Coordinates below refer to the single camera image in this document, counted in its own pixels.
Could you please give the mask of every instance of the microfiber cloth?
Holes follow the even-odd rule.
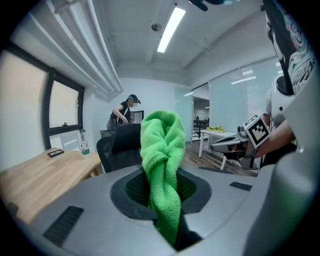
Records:
[[[156,211],[156,228],[172,246],[181,213],[177,170],[185,147],[185,130],[178,114],[157,110],[143,120],[140,155],[150,184],[149,208]]]
[[[212,132],[218,132],[218,133],[224,133],[225,130],[222,128],[222,126],[215,126],[215,127],[207,127],[207,131],[212,131]]]

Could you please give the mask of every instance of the wooden table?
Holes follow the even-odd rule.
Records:
[[[16,216],[26,223],[101,166],[97,153],[84,159],[80,151],[65,150],[50,158],[47,153],[56,149],[9,168],[0,176],[2,200],[5,205],[16,204]]]
[[[201,133],[201,139],[200,139],[199,157],[202,157],[202,150],[203,150],[203,147],[204,147],[204,135],[205,134],[207,134],[209,136],[218,137],[219,139],[237,135],[236,133],[229,132],[229,131],[217,132],[217,131],[211,131],[211,130],[201,130],[200,133]],[[220,167],[220,170],[224,169],[226,161],[227,161],[227,158],[224,156],[222,164],[221,164],[221,167]]]

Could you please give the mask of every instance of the ceiling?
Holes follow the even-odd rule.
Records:
[[[165,53],[157,52],[160,36],[175,8],[186,11]],[[188,0],[104,0],[104,10],[116,66],[127,63],[160,69],[160,64],[188,69],[191,62],[219,36],[260,10],[262,0],[234,1],[232,5],[207,4],[203,12]],[[153,23],[162,28],[151,30]]]
[[[157,52],[175,8],[186,11],[165,53]],[[107,101],[123,91],[119,78],[190,85],[189,68],[237,23],[259,12],[262,0],[208,4],[188,0],[43,0],[11,40]],[[151,30],[153,23],[162,28]]]
[[[205,107],[210,106],[210,102],[208,99],[198,98],[198,97],[193,97],[193,104],[194,105],[205,105]]]

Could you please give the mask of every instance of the person's arm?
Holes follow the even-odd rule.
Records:
[[[269,138],[263,142],[258,152],[255,154],[255,158],[260,158],[263,155],[280,149],[281,147],[293,142],[296,139],[292,129],[290,128],[287,120],[279,125],[278,128],[270,133]]]
[[[113,112],[118,118],[122,119],[122,121],[123,121],[124,124],[128,124],[129,122],[128,122],[128,120],[126,119],[126,117],[125,117],[123,114],[120,113],[120,111],[122,111],[122,110],[124,110],[124,106],[119,105],[118,107],[114,108],[112,112]]]
[[[270,115],[268,114],[263,114],[263,121],[267,126],[270,126]]]

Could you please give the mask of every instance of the water bottle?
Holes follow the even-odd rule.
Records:
[[[85,137],[85,129],[81,130],[81,135],[80,135],[80,143],[81,143],[81,151],[82,151],[82,156],[84,159],[87,159],[89,156],[89,145],[88,145],[88,141],[86,140]]]

